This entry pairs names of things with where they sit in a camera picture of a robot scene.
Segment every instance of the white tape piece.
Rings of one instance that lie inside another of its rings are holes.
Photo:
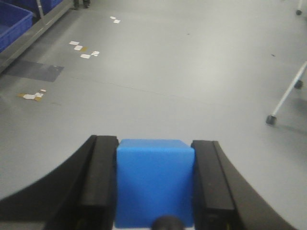
[[[34,99],[34,98],[36,98],[36,96],[35,95],[32,95],[32,94],[25,94],[24,96],[23,96],[23,98],[24,99]]]
[[[74,49],[75,50],[81,50],[83,48],[83,46],[76,46]]]
[[[74,42],[74,41],[71,41],[71,42],[69,42],[69,45],[74,45],[74,46],[76,46],[76,45],[78,45],[80,42]]]
[[[91,55],[88,55],[88,54],[81,54],[80,57],[89,59],[89,58],[91,57]]]
[[[98,54],[100,54],[99,51],[94,51],[91,55],[98,56]]]
[[[43,93],[39,93],[39,92],[37,92],[36,94],[34,94],[34,96],[35,96],[35,97],[43,97],[43,96],[44,96],[44,94],[43,94]]]

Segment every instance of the debris on floor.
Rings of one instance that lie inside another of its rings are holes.
[[[110,19],[114,20],[114,23],[120,23],[120,20],[116,19],[116,17],[111,16]]]
[[[85,58],[85,59],[89,59],[91,57],[91,55],[88,55],[88,54],[81,54],[82,58]]]
[[[96,57],[96,56],[98,56],[98,54],[100,54],[99,51],[94,51],[91,55]]]
[[[83,46],[76,46],[74,49],[80,51],[83,48]]]
[[[74,46],[76,46],[76,45],[78,45],[80,42],[74,42],[74,41],[71,41],[71,42],[69,42],[69,45],[74,45]]]
[[[47,92],[47,90],[45,90],[45,89],[41,89],[40,91],[41,92]],[[37,92],[36,94],[19,93],[18,97],[22,97],[24,99],[29,99],[29,100],[35,100],[35,101],[39,102],[42,99],[42,97],[44,96],[44,94],[41,93],[41,92]]]
[[[80,51],[80,52],[85,52],[88,49],[88,47],[86,47],[86,46],[79,45],[80,42],[71,41],[71,42],[69,42],[69,44],[74,45],[75,46],[74,50],[77,50],[77,51]],[[85,59],[89,59],[91,56],[97,57],[99,53],[100,53],[99,51],[92,51],[92,54],[81,54],[80,57],[85,58]]]
[[[87,49],[88,49],[87,47],[83,46],[83,48],[80,49],[80,51],[81,51],[81,52],[85,52]]]

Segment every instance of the metal shelf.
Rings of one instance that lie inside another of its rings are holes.
[[[0,73],[18,58],[33,42],[36,41],[50,26],[52,26],[64,13],[73,7],[72,0],[63,0],[46,15],[35,23],[27,32],[14,41],[0,53]]]

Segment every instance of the paper scrap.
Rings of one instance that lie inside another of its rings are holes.
[[[92,55],[92,56],[98,56],[98,54],[100,54],[99,51],[94,51],[91,55]]]
[[[34,94],[34,96],[35,96],[35,97],[43,97],[43,96],[44,96],[44,94],[43,94],[43,93],[39,93],[39,92],[37,92],[36,94]]]
[[[71,41],[71,42],[69,42],[69,45],[78,45],[80,42],[74,42],[74,41]]]
[[[81,54],[80,57],[89,59],[89,58],[91,57],[91,55],[88,55],[88,54]]]
[[[75,50],[81,50],[83,48],[83,46],[76,46],[74,49]]]
[[[32,94],[25,94],[24,96],[23,96],[23,98],[24,99],[35,99],[36,98],[36,96],[35,95],[32,95]]]
[[[85,52],[87,50],[87,47],[83,46],[82,49],[80,49],[80,52]]]

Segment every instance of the epoxy floor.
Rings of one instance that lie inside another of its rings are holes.
[[[54,82],[0,76],[0,198],[91,134],[217,140],[282,217],[307,229],[306,88],[291,92],[275,127],[265,124],[307,60],[307,6],[296,16],[296,5],[93,0],[69,11],[19,58],[64,67]],[[70,41],[100,54],[80,58]],[[40,102],[17,97],[42,88]]]

